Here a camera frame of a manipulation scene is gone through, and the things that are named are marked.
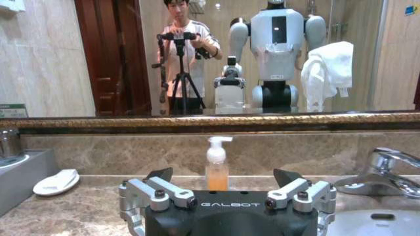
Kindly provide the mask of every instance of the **tripod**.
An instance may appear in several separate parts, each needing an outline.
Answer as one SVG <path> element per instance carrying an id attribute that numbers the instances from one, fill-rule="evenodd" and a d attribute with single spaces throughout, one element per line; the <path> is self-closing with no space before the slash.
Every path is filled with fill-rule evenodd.
<path id="1" fill-rule="evenodd" d="M 182 92 L 182 114 L 186 114 L 188 111 L 188 107 L 186 107 L 186 84 L 185 82 L 189 82 L 189 85 L 193 89 L 193 92 L 196 94 L 196 97 L 200 101 L 200 105 L 202 107 L 202 109 L 205 109 L 205 105 L 202 102 L 202 98 L 200 96 L 200 93 L 197 91 L 196 85 L 192 81 L 190 75 L 189 73 L 186 73 L 184 71 L 184 47 L 185 47 L 185 41 L 186 40 L 194 40 L 196 39 L 196 35 L 185 32 L 182 34 L 182 37 L 174 38 L 172 33 L 166 33 L 166 34 L 158 34 L 157 35 L 157 39 L 158 39 L 158 43 L 161 45 L 161 41 L 162 39 L 165 40 L 173 40 L 173 43 L 176 45 L 176 55 L 178 56 L 178 64 L 180 64 L 180 73 L 177 73 L 176 78 L 174 78 L 174 86 L 173 86 L 173 91 L 172 91 L 172 100 L 169 103 L 169 110 L 173 112 L 174 111 L 174 100 L 176 100 L 176 91 L 177 91 L 177 86 L 178 86 L 178 82 L 181 82 L 181 92 Z"/>

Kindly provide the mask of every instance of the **soap dish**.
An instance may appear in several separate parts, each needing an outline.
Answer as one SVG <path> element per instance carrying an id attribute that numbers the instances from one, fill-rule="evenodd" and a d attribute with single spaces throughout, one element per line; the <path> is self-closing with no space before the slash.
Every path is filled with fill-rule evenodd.
<path id="1" fill-rule="evenodd" d="M 61 170 L 54 176 L 42 179 L 33 187 L 34 194 L 53 196 L 68 191 L 78 182 L 76 170 Z"/>

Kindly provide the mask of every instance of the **bathroom wall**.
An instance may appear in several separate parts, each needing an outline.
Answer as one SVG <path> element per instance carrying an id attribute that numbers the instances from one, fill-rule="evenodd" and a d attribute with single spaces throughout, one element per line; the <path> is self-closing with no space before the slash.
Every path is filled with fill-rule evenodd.
<path id="1" fill-rule="evenodd" d="M 74 1 L 24 4 L 0 12 L 0 104 L 26 104 L 30 117 L 93 116 Z"/>
<path id="2" fill-rule="evenodd" d="M 420 156 L 420 132 L 276 132 L 225 134 L 230 175 L 272 175 L 273 168 L 302 175 L 356 175 L 373 148 Z M 58 167 L 84 175 L 146 175 L 173 167 L 174 175 L 204 175 L 210 134 L 22 135 L 25 148 L 52 148 Z M 396 172 L 418 174 L 406 164 Z"/>
<path id="3" fill-rule="evenodd" d="M 420 73 L 420 14 L 405 16 L 417 0 L 389 0 L 380 49 L 374 110 L 412 110 Z"/>
<path id="4" fill-rule="evenodd" d="M 332 99 L 333 111 L 366 111 L 382 0 L 334 0 L 330 42 L 354 45 L 349 97 Z"/>
<path id="5" fill-rule="evenodd" d="M 220 3 L 220 10 L 216 8 L 216 3 Z M 288 7 L 298 11 L 304 16 L 306 15 L 306 1 L 305 0 L 289 0 Z M 329 21 L 329 11 L 330 11 L 330 0 L 316 0 L 317 11 L 316 14 Z M 213 107 L 214 102 L 214 89 L 213 89 L 213 79 L 220 76 L 222 66 L 226 64 L 226 55 L 229 53 L 228 47 L 228 32 L 229 24 L 233 18 L 244 17 L 249 22 L 253 15 L 258 13 L 261 9 L 266 7 L 265 0 L 248 0 L 244 4 L 242 0 L 206 0 L 204 7 L 204 15 L 190 16 L 193 20 L 197 20 L 206 24 L 209 30 L 214 37 L 221 43 L 221 50 L 224 53 L 222 60 L 209 60 L 205 63 L 205 104 L 209 108 Z M 148 63 L 148 73 L 149 73 L 149 85 L 150 85 L 150 95 L 152 95 L 152 105 L 153 108 L 158 108 L 158 89 L 160 89 L 160 72 L 156 69 L 150 69 L 150 64 L 157 60 L 157 41 L 156 34 L 162 31 L 164 26 L 170 22 L 168 18 L 168 10 L 164 5 L 164 1 L 149 1 L 140 0 L 141 8 L 141 21 L 142 21 L 142 32 L 145 41 L 145 53 L 146 53 L 146 63 Z M 304 63 L 304 53 L 298 59 L 298 64 Z M 249 40 L 244 46 L 242 61 L 241 66 L 244 70 L 244 78 L 246 79 L 246 101 L 252 98 L 252 89 L 257 84 L 258 70 L 253 55 L 249 51 Z M 300 71 L 294 71 L 294 80 L 290 82 L 294 84 L 297 89 L 300 86 Z M 298 106 L 305 107 L 305 102 L 302 96 L 300 97 Z"/>

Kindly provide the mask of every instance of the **bathroom counter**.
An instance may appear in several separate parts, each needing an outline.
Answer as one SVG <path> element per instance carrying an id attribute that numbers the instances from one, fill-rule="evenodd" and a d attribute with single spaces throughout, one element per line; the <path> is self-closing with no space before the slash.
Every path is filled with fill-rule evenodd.
<path id="1" fill-rule="evenodd" d="M 80 183 L 54 197 L 32 196 L 0 218 L 0 235 L 129 235 L 118 215 L 118 184 L 124 176 L 81 176 Z M 313 182 L 334 182 L 344 177 L 306 177 Z M 204 177 L 173 177 L 172 183 L 188 189 L 205 186 Z M 273 177 L 230 177 L 233 190 L 273 190 Z M 402 209 L 420 211 L 420 200 L 400 196 L 368 197 L 337 193 L 336 211 Z"/>

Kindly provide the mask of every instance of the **green sign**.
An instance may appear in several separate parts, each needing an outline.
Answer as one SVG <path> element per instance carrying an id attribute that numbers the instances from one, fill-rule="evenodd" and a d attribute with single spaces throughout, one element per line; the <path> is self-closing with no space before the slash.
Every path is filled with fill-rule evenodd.
<path id="1" fill-rule="evenodd" d="M 28 112 L 25 104 L 0 104 L 1 118 L 26 118 Z"/>

